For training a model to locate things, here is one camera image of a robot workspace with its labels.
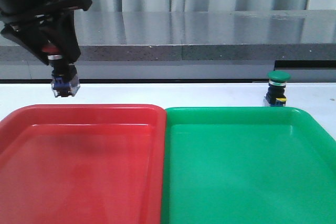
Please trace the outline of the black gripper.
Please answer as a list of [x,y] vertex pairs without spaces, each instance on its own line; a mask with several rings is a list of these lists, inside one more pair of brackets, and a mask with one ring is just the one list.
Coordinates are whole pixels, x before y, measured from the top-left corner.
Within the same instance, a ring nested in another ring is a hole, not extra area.
[[[1,21],[4,22],[1,35],[45,65],[49,65],[47,54],[62,55],[69,63],[75,63],[81,52],[73,10],[87,11],[91,5],[92,0],[1,0]],[[49,14],[55,15],[44,20],[41,28],[40,22],[17,23]]]

